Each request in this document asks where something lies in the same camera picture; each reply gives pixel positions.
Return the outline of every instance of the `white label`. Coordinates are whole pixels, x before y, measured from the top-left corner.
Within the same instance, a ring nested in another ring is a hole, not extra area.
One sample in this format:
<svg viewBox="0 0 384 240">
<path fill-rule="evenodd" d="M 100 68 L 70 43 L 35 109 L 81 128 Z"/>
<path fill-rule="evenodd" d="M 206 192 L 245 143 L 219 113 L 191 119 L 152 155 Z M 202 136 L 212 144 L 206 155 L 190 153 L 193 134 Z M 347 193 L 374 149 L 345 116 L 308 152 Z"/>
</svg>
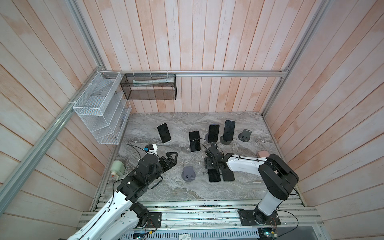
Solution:
<svg viewBox="0 0 384 240">
<path fill-rule="evenodd" d="M 191 240 L 191 234 L 187 233 L 187 234 L 179 235 L 179 240 Z"/>
</svg>

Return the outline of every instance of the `wire basket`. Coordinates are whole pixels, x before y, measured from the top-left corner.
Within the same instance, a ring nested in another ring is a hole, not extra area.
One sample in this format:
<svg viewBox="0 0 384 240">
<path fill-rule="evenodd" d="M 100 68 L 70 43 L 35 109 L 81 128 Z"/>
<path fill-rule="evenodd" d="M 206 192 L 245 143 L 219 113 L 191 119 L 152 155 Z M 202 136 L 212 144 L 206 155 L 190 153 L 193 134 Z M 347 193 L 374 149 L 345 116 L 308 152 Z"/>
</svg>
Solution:
<svg viewBox="0 0 384 240">
<path fill-rule="evenodd" d="M 121 87 L 127 100 L 176 100 L 175 74 L 126 73 Z"/>
<path fill-rule="evenodd" d="M 120 82 L 119 72 L 98 72 L 73 109 L 78 115 L 102 116 Z"/>
</svg>

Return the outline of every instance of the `marble tabletop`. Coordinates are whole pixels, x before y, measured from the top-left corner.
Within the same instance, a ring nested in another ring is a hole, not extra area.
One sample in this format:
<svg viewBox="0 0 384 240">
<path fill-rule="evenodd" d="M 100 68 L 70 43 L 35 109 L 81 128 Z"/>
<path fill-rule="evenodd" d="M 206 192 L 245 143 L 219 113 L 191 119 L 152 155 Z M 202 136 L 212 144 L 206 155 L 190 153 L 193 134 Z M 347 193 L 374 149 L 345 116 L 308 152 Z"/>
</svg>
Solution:
<svg viewBox="0 0 384 240">
<path fill-rule="evenodd" d="M 219 136 L 223 134 L 225 120 L 236 121 L 233 141 L 230 145 L 218 146 L 226 153 L 255 157 L 258 151 L 268 151 L 277 154 L 276 146 L 259 113 L 134 113 L 128 119 L 128 124 L 122 138 L 116 160 L 126 166 L 124 175 L 128 174 L 139 159 L 138 153 L 129 145 L 133 144 L 144 148 L 147 144 L 157 144 L 157 154 L 164 156 L 166 152 L 178 152 L 179 156 L 175 167 L 163 173 L 164 180 L 156 188 L 148 190 L 139 201 L 156 200 L 222 200 L 222 199 L 261 199 L 266 192 L 261 177 L 244 172 L 235 172 L 235 181 L 210 183 L 208 172 L 204 168 L 204 147 L 201 151 L 191 152 L 188 136 L 190 131 L 200 131 L 200 137 L 208 133 L 210 124 L 219 124 Z M 167 123 L 172 140 L 163 144 L 160 140 L 157 126 Z M 243 129 L 252 131 L 250 141 L 242 142 L 238 139 Z M 181 178 L 183 167 L 193 166 L 196 179 L 185 182 Z M 107 185 L 107 193 L 111 191 L 112 180 Z"/>
</svg>

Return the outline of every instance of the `black wire basket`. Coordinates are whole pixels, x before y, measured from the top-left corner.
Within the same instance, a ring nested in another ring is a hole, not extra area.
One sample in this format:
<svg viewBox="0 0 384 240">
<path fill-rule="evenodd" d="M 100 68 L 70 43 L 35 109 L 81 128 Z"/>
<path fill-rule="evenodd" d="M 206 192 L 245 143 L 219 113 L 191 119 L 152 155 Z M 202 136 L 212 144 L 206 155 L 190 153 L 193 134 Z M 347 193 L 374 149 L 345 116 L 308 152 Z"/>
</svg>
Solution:
<svg viewBox="0 0 384 240">
<path fill-rule="evenodd" d="M 126 73 L 120 85 L 127 100 L 176 100 L 175 74 Z"/>
</svg>

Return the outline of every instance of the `phone screen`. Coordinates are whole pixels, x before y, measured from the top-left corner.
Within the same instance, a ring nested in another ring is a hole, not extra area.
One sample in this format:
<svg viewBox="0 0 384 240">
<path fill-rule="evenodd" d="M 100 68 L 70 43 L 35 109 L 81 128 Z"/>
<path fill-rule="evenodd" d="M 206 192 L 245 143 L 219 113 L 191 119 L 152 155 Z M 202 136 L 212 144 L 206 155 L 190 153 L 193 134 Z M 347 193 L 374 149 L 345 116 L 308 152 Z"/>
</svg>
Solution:
<svg viewBox="0 0 384 240">
<path fill-rule="evenodd" d="M 189 132 L 189 146 L 191 148 L 191 152 L 200 151 L 200 142 L 198 141 L 199 138 L 199 131 Z"/>
<path fill-rule="evenodd" d="M 159 131 L 160 138 L 163 143 L 170 141 L 171 138 L 170 138 L 168 126 L 166 123 L 163 123 L 157 126 L 157 130 Z"/>
<path fill-rule="evenodd" d="M 233 140 L 233 133 L 235 132 L 235 121 L 226 120 L 225 126 L 224 126 L 224 134 L 223 134 L 223 140 L 224 141 L 232 141 Z"/>
<path fill-rule="evenodd" d="M 217 142 L 219 129 L 220 125 L 218 124 L 209 125 L 208 142 Z"/>
</svg>

